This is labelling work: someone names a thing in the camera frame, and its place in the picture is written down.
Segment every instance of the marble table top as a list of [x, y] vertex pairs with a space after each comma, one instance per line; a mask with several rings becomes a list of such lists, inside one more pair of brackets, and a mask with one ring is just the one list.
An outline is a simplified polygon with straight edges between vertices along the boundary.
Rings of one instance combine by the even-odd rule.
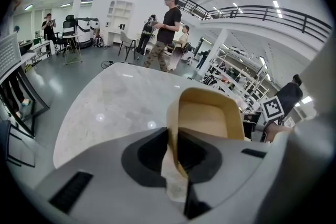
[[186, 77], [124, 63], [111, 65], [86, 85], [67, 112], [56, 140], [55, 167], [93, 145], [166, 127], [168, 106], [189, 87], [223, 93]]

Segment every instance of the black metal railing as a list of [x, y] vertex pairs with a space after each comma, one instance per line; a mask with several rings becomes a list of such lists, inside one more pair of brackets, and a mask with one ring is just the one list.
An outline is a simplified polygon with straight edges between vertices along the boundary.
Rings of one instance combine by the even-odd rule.
[[207, 10], [205, 8], [199, 6], [199, 4], [191, 0], [179, 0], [177, 6], [180, 10], [184, 10], [185, 12], [197, 17], [200, 20], [203, 20], [207, 14]]
[[294, 28], [321, 42], [326, 41], [332, 28], [330, 25], [313, 16], [287, 8], [249, 5], [206, 10], [191, 0], [179, 0], [177, 6], [181, 10], [197, 17], [199, 20], [235, 18], [267, 20]]
[[237, 6], [210, 10], [203, 20], [253, 18], [286, 25], [325, 42], [331, 33], [331, 26], [308, 14], [287, 8], [272, 6]]

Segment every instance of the shoe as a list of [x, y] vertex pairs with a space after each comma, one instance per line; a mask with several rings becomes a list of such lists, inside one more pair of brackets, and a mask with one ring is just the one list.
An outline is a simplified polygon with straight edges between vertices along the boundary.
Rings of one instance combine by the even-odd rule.
[[30, 100], [27, 99], [27, 98], [25, 98], [21, 103], [21, 105], [23, 105], [23, 106], [26, 106], [26, 105], [29, 105], [29, 104], [30, 104]]

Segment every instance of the hand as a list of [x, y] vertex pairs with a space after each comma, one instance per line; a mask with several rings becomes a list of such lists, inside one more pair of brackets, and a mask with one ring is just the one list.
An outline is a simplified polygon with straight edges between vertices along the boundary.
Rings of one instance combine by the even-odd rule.
[[164, 27], [164, 24], [161, 24], [161, 23], [157, 23], [156, 25], [154, 25], [154, 28], [163, 28]]

